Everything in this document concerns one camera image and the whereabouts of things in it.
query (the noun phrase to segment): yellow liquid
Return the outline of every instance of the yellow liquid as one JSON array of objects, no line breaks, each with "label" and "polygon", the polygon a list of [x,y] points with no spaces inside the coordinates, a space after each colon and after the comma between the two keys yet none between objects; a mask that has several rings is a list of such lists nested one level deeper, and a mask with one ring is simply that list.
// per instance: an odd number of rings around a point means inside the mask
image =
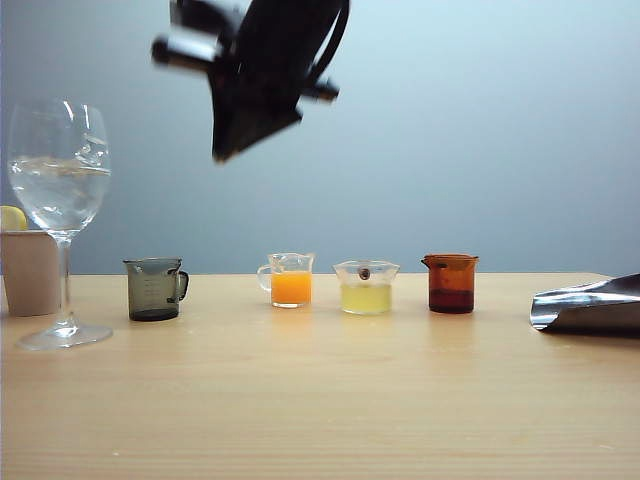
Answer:
[{"label": "yellow liquid", "polygon": [[361,315],[391,309],[391,285],[342,285],[342,310]]}]

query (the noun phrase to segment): wine glass stem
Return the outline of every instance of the wine glass stem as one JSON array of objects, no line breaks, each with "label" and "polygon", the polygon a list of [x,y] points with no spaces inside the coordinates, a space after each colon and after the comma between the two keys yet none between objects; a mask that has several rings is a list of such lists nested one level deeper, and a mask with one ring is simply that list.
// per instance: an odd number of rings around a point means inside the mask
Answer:
[{"label": "wine glass stem", "polygon": [[71,310],[69,295],[69,248],[71,239],[68,237],[54,237],[58,246],[58,265],[60,272],[60,310],[56,319],[56,328],[76,328],[76,321]]}]

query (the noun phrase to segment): wine glass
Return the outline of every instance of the wine glass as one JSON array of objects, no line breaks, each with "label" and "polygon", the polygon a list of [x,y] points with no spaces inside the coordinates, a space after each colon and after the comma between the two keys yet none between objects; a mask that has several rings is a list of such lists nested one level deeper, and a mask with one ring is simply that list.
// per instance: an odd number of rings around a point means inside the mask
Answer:
[{"label": "wine glass", "polygon": [[19,103],[11,118],[7,159],[11,186],[31,219],[55,240],[60,265],[55,322],[21,338],[18,345],[49,350],[110,337],[109,327],[78,322],[69,296],[71,240],[93,220],[109,186],[102,115],[64,99]]}]

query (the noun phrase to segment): small glass pitcher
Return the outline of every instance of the small glass pitcher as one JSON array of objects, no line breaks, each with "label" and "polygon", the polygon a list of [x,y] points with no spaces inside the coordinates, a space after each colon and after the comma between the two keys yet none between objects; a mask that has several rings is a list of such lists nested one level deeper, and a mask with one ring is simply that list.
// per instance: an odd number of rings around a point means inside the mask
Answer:
[{"label": "small glass pitcher", "polygon": [[[258,268],[258,283],[271,293],[274,307],[296,308],[311,303],[311,269],[314,253],[272,253],[269,264]],[[271,271],[267,278],[266,271]]]},{"label": "small glass pitcher", "polygon": [[391,309],[391,282],[400,270],[384,260],[350,260],[333,269],[340,280],[342,310],[358,315],[375,315]]}]

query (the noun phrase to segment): brown liquid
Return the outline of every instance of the brown liquid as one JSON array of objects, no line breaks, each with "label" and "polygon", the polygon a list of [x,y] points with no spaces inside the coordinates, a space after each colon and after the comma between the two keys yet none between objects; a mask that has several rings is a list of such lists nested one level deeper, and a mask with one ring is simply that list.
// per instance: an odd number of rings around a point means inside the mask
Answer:
[{"label": "brown liquid", "polygon": [[470,290],[430,290],[429,309],[440,313],[469,313],[473,310],[473,292]]},{"label": "brown liquid", "polygon": [[168,320],[178,316],[178,310],[175,308],[155,308],[153,310],[142,310],[129,314],[131,320],[141,322],[154,322],[157,320]]}]

